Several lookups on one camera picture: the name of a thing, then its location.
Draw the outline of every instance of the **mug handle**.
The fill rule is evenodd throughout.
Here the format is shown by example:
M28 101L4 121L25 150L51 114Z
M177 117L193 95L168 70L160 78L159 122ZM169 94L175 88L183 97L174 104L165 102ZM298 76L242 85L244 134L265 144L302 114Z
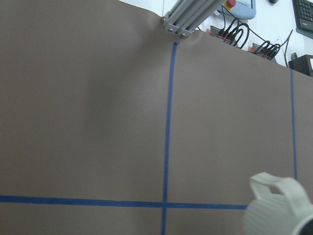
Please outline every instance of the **mug handle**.
M263 172L250 177L250 186L257 199L270 195L269 187L277 188L286 197L295 215L307 210L311 204L304 188L293 178L281 178Z

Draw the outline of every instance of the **blue tape line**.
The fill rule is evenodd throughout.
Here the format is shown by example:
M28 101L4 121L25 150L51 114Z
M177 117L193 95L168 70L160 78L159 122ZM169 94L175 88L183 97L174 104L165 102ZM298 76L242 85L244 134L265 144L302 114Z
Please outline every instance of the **blue tape line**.
M296 136L295 136L295 116L294 116L294 89L293 89L293 70L290 69L291 80L291 124L292 124L292 148L293 148L293 173L294 178L298 179L297 171L297 148L296 148Z
M110 201L94 199L54 198L54 197L26 197L0 195L1 203L26 203L49 205L75 205L75 206L101 206L101 207L147 207L147 208L172 208L172 209L220 209L220 210L244 210L245 205L224 204L198 204L175 202L140 202L140 201Z
M168 84L168 96L167 96L167 111L166 111L166 130L165 130L165 148L164 148L164 173L163 173L163 207L162 207L162 225L161 235L165 235L166 230L166 203L167 203L167 188L168 188L168 164L169 164L169 152L170 152L170 135L171 135L171 115L172 115L172 99L173 99L173 83L174 83L174 67L176 51L179 42L174 42L171 65L170 65L170 77Z

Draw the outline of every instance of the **black keyboard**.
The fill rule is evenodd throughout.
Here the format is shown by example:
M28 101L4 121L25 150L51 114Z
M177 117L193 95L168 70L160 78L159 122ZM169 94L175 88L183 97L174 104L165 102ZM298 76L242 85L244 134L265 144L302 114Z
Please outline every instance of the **black keyboard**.
M292 0L297 28L313 32L313 2Z

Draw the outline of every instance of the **red button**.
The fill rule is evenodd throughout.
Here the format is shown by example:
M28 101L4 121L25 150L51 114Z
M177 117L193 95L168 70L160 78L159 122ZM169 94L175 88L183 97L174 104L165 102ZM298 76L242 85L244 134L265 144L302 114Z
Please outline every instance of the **red button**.
M226 5L229 8L233 8L236 5L236 0L227 0Z

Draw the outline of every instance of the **mug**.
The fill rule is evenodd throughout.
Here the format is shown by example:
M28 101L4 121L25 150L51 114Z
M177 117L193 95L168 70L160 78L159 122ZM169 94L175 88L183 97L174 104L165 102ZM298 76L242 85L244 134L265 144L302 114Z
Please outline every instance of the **mug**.
M256 199L244 213L245 235L313 235L313 205L296 180L260 173L250 186Z

